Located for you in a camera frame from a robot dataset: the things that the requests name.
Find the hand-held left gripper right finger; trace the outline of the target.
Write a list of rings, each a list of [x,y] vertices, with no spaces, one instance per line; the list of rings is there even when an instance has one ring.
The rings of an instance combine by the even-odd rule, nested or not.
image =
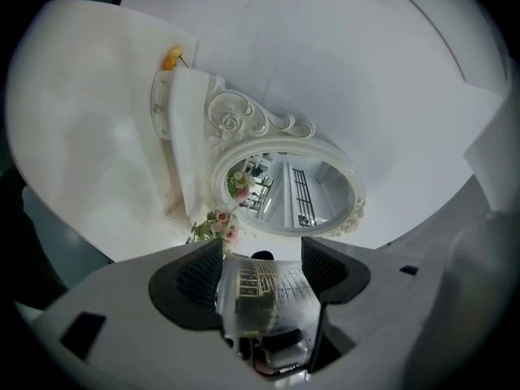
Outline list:
[[[321,305],[306,388],[401,388],[423,259],[304,237],[301,262]]]

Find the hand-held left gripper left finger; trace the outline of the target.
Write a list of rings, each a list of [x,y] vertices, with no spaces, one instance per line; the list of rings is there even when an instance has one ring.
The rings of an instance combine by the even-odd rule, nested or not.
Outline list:
[[[86,389],[271,389],[223,337],[222,266],[219,240],[112,263],[53,302],[32,332]]]

